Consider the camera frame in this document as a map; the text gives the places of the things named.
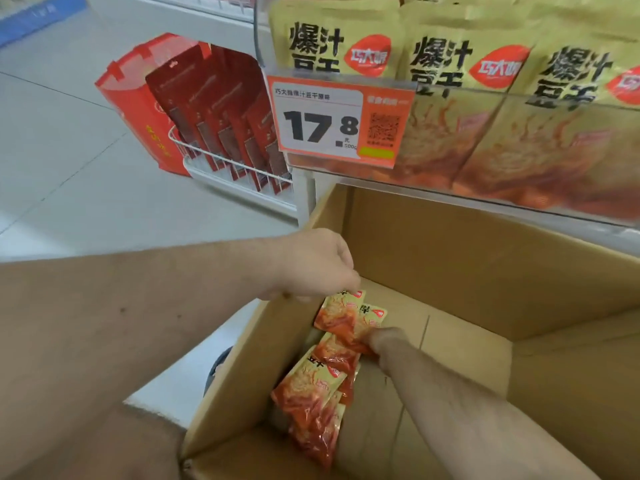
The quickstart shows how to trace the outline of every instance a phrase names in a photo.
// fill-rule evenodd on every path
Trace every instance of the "person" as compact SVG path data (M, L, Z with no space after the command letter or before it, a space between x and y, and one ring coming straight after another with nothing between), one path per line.
M256 297L359 286L347 244L327 229L1 265L0 478L188 478L178 461L184 430L123 401ZM402 331L367 340L454 479L596 478Z

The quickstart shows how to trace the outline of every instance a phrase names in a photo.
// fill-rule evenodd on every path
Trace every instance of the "qr code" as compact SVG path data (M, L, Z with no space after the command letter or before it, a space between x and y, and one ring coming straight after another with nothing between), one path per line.
M369 121L369 141L393 143L396 140L400 128L400 116L393 114L380 114L374 112Z

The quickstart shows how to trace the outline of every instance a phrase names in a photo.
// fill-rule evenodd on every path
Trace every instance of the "white floor tile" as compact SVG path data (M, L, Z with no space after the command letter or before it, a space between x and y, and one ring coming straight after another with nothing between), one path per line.
M254 300L240 309L203 343L133 394L131 402L187 428L202 400L211 366L236 343L258 303Z
M0 233L126 133L114 111L0 74Z
M107 65L152 39L144 23L103 20L90 9L0 50L0 72L108 106L93 83Z
M0 235L0 258L73 256L174 246L296 228L156 167L121 138Z

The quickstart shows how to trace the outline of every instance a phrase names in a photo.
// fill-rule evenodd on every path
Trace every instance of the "hand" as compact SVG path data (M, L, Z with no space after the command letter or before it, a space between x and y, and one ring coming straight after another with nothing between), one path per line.
M268 239L275 288L265 299L279 293L295 296L329 296L338 291L357 291L360 275L342 236L329 229L311 229Z
M378 355L378 365L384 373L388 373L388 354L393 353L399 344L409 343L404 330L396 327L374 328L362 338L362 341Z

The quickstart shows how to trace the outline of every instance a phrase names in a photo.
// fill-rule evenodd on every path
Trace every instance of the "orange price tag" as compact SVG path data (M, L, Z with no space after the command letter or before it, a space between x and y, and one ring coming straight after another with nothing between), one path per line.
M267 76L280 149L393 168L411 89Z

